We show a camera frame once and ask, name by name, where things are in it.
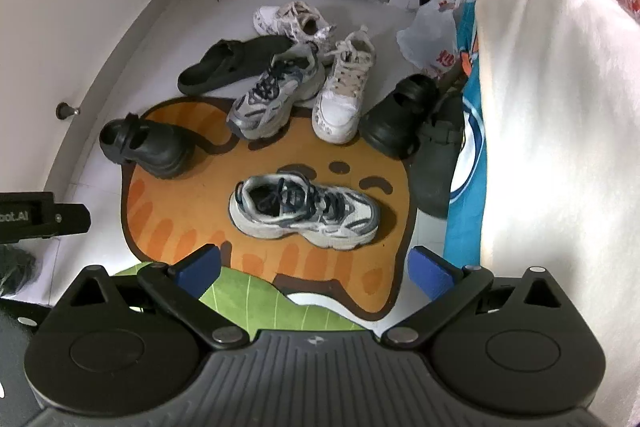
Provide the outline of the grey sneaker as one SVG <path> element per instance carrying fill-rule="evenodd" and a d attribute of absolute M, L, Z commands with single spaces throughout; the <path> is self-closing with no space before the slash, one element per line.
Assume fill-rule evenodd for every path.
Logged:
<path fill-rule="evenodd" d="M 251 176 L 229 199 L 230 219 L 254 239 L 299 235 L 323 249 L 351 251 L 378 233 L 380 208 L 351 188 L 318 185 L 296 172 Z"/>
<path fill-rule="evenodd" d="M 246 141 L 271 138 L 290 119 L 297 103 L 312 100 L 326 73 L 314 43 L 297 43 L 277 54 L 258 81 L 232 105 L 227 124 Z"/>

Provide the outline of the white plastic bag red print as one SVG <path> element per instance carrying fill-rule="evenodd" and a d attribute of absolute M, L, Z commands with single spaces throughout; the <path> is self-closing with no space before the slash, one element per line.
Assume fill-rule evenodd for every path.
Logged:
<path fill-rule="evenodd" d="M 430 0 L 413 22 L 397 33 L 400 53 L 425 75 L 437 78 L 456 64 L 457 30 L 468 0 Z"/>

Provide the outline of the white patterned sneaker far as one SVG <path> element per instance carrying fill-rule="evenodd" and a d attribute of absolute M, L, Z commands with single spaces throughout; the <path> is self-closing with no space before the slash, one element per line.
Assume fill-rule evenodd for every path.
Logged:
<path fill-rule="evenodd" d="M 261 6 L 253 14 L 253 25 L 260 36 L 285 36 L 296 43 L 313 43 L 320 55 L 328 54 L 334 46 L 335 26 L 303 1 Z"/>

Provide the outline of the black slipper near door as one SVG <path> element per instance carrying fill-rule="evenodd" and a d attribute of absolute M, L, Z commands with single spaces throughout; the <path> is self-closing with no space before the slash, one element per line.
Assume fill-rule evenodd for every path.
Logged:
<path fill-rule="evenodd" d="M 272 58 L 287 51 L 294 41 L 285 36 L 260 36 L 247 41 L 221 39 L 201 61 L 178 77 L 178 90 L 189 96 L 221 89 L 268 68 Z"/>

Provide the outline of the dark slipper under rack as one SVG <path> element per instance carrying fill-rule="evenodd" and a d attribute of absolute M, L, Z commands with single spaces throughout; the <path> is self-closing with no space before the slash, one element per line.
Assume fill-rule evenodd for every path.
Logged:
<path fill-rule="evenodd" d="M 420 146 L 409 170 L 410 193 L 416 207 L 429 216 L 446 219 L 464 135 L 460 93 L 445 96 L 420 132 Z"/>

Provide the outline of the white sneaker with beige laces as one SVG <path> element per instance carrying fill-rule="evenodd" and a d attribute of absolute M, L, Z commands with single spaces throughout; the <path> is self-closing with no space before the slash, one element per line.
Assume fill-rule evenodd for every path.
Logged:
<path fill-rule="evenodd" d="M 367 26 L 339 41 L 330 55 L 333 64 L 314 101 L 311 124 L 318 138 L 342 145 L 358 131 L 363 92 L 376 62 Z"/>

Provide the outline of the black chunky clog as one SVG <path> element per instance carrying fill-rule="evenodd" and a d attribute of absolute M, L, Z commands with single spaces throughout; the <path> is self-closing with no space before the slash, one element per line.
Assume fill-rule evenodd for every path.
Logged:
<path fill-rule="evenodd" d="M 408 158 L 419 144 L 418 133 L 440 99 L 436 81 L 422 74 L 401 79 L 394 90 L 365 113 L 361 138 L 380 153 Z"/>
<path fill-rule="evenodd" d="M 195 144 L 181 127 L 128 114 L 109 121 L 100 131 L 105 157 L 117 165 L 136 164 L 158 179 L 172 179 L 188 170 Z"/>

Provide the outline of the wall door stopper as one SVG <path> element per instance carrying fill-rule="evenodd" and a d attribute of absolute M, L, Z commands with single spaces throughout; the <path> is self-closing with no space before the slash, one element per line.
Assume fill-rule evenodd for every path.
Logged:
<path fill-rule="evenodd" d="M 66 120 L 79 115 L 80 109 L 78 107 L 71 106 L 66 102 L 61 102 L 55 107 L 54 113 L 58 120 Z"/>

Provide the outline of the white cloth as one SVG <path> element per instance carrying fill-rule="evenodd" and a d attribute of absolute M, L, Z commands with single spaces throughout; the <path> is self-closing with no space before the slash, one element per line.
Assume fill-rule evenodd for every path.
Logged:
<path fill-rule="evenodd" d="M 639 421 L 639 26 L 616 0 L 476 0 L 480 259 L 547 268 L 606 356 L 594 411 Z"/>

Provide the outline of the green leaf mat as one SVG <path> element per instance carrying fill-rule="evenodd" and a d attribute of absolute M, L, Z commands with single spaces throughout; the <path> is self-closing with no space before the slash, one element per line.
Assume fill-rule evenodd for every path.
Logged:
<path fill-rule="evenodd" d="M 316 305 L 296 305 L 270 283 L 254 275 L 221 268 L 216 280 L 204 277 L 210 285 L 200 301 L 254 338 L 258 331 L 351 332 L 362 331 L 358 324 L 340 314 Z"/>

